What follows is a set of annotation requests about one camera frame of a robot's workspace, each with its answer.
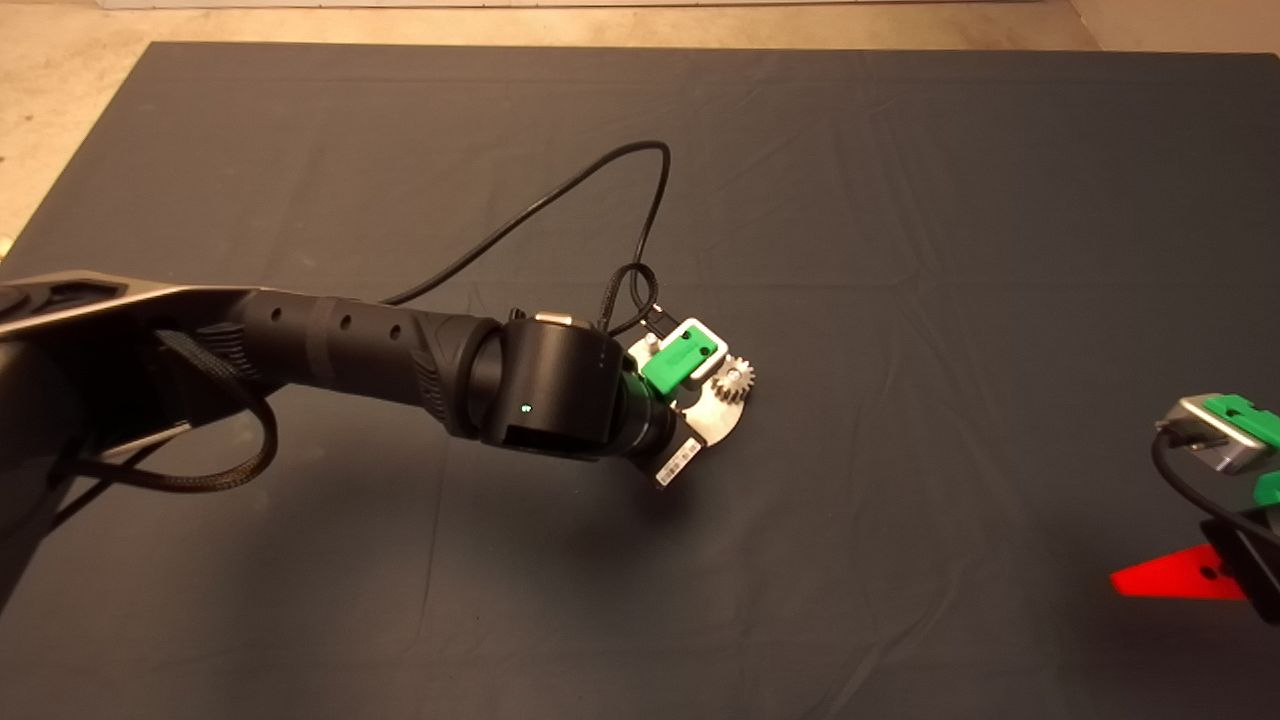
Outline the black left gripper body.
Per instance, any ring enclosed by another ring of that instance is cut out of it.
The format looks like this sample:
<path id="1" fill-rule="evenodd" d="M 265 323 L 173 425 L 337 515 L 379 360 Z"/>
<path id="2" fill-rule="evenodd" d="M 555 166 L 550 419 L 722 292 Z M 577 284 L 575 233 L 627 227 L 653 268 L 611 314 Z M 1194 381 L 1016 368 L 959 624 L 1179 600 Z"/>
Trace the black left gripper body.
<path id="1" fill-rule="evenodd" d="M 671 488 L 705 448 L 707 441 L 669 400 L 644 386 L 626 391 L 618 429 L 620 456 L 654 487 Z"/>

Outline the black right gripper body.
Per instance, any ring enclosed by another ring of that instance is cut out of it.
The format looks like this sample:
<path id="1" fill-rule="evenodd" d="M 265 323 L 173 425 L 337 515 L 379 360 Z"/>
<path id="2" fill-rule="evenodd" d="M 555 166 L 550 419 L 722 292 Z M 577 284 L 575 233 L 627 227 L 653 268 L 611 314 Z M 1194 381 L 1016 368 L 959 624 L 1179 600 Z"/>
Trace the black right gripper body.
<path id="1" fill-rule="evenodd" d="M 1277 626 L 1277 542 L 1257 539 L 1219 519 L 1203 520 L 1199 530 L 1217 557 L 1210 562 L 1217 578 L 1235 582 L 1261 620 Z"/>

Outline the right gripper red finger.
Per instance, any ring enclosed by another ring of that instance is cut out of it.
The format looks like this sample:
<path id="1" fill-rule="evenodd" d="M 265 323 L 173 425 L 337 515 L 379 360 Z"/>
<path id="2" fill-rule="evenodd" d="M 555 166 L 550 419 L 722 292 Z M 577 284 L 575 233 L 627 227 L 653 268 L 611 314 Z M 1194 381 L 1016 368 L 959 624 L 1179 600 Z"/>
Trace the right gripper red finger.
<path id="1" fill-rule="evenodd" d="M 1110 574 L 1125 597 L 1244 601 L 1245 592 L 1211 544 L 1197 544 Z"/>

